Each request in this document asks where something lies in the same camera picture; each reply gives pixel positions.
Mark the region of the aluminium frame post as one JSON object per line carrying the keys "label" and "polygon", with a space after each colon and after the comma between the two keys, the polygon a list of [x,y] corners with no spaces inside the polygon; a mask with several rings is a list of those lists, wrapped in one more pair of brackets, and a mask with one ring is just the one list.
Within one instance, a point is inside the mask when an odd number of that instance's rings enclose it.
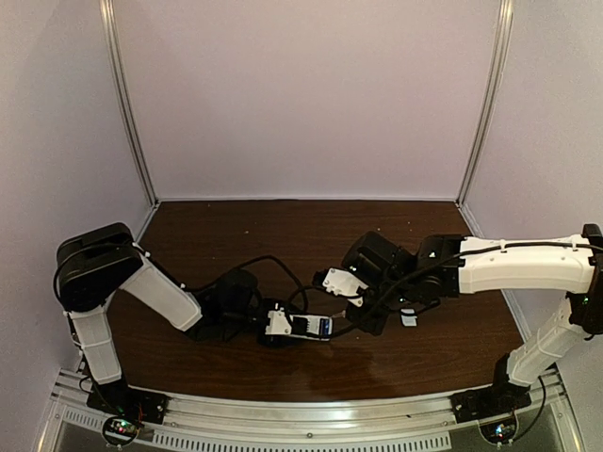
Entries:
{"label": "aluminium frame post", "polygon": [[481,111],[478,117],[470,155],[465,167],[464,177],[456,199],[456,203],[460,208],[463,208],[467,202],[470,189],[477,174],[491,120],[494,115],[497,95],[503,78],[510,47],[513,31],[513,16],[514,1],[500,1],[491,61],[481,103]]}
{"label": "aluminium frame post", "polygon": [[139,130],[127,86],[115,14],[115,2],[100,0],[99,6],[123,129],[146,201],[151,207],[155,207],[158,205],[159,199],[155,193],[149,167],[142,150]]}

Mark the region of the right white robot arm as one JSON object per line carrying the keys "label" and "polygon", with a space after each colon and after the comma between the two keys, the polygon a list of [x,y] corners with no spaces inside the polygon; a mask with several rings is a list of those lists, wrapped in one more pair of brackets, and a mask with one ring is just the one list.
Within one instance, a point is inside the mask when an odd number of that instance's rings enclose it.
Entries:
{"label": "right white robot arm", "polygon": [[424,238],[411,253],[369,232],[323,285],[351,303],[349,321],[374,335],[382,331],[384,309],[394,299],[427,304],[494,290],[563,291],[557,312],[497,362],[492,392],[519,395],[579,341],[601,334],[602,233],[587,224],[579,234],[544,240],[439,234]]}

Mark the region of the white remote control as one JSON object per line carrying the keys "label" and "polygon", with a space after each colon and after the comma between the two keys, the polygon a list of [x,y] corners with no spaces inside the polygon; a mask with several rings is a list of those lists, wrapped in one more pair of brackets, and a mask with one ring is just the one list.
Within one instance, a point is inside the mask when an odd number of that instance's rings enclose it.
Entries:
{"label": "white remote control", "polygon": [[293,315],[291,336],[296,339],[329,341],[334,322],[324,315]]}

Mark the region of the right aluminium frame post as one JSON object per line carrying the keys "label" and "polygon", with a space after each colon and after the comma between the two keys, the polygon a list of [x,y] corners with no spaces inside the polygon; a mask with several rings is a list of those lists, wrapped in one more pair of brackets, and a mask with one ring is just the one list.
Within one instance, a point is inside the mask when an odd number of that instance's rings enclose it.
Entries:
{"label": "right aluminium frame post", "polygon": [[470,155],[465,167],[464,177],[456,199],[456,203],[460,208],[463,208],[467,202],[470,189],[477,174],[491,120],[494,115],[497,95],[503,78],[510,47],[513,31],[513,16],[514,1],[500,1],[491,61],[481,103],[481,111],[478,117]]}

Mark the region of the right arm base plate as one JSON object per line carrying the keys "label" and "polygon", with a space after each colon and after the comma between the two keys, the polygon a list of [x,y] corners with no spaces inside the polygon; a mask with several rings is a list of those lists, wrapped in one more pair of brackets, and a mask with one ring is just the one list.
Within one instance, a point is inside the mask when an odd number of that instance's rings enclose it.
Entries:
{"label": "right arm base plate", "polygon": [[449,400],[458,424],[511,413],[531,404],[528,391],[498,391],[492,386],[455,393]]}

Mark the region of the left aluminium frame post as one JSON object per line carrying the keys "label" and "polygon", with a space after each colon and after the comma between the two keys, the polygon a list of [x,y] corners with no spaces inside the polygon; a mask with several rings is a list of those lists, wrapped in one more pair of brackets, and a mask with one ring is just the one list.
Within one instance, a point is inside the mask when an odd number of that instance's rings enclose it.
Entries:
{"label": "left aluminium frame post", "polygon": [[139,130],[127,86],[115,14],[115,2],[100,0],[99,6],[123,129],[146,201],[151,207],[155,207],[158,205],[159,199],[155,193],[149,167],[142,150]]}

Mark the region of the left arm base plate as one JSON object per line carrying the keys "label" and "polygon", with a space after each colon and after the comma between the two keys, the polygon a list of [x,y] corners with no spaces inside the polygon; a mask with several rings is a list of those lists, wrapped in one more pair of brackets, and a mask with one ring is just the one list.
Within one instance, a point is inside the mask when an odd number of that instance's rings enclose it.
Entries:
{"label": "left arm base plate", "polygon": [[130,389],[126,401],[107,403],[106,398],[93,390],[88,395],[86,406],[137,423],[162,425],[168,402],[169,398],[164,394]]}

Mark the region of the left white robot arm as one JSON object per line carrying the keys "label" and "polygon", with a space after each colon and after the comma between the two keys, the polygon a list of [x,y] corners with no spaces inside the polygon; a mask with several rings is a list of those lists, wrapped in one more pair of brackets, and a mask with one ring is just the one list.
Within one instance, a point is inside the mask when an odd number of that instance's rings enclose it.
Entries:
{"label": "left white robot arm", "polygon": [[77,235],[57,248],[55,296],[92,380],[125,385],[106,303],[117,292],[141,301],[194,342],[225,339],[248,327],[264,333],[282,301],[264,297],[242,264],[200,288],[188,288],[144,250],[121,222]]}

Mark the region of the front aluminium rail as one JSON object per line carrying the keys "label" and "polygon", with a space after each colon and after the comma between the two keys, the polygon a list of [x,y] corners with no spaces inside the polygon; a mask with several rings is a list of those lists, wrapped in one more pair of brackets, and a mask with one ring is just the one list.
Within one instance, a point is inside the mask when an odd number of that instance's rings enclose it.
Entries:
{"label": "front aluminium rail", "polygon": [[519,435],[488,443],[485,421],[459,423],[449,392],[340,402],[259,402],[169,393],[160,424],[126,451],[581,451],[561,376],[548,370],[515,411]]}

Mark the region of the white battery cover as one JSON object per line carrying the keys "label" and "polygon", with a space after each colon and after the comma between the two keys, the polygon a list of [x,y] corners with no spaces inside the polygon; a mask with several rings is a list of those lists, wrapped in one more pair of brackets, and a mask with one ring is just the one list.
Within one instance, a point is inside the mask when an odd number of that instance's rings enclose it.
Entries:
{"label": "white battery cover", "polygon": [[414,309],[401,309],[399,317],[403,327],[414,328],[417,326],[417,313]]}

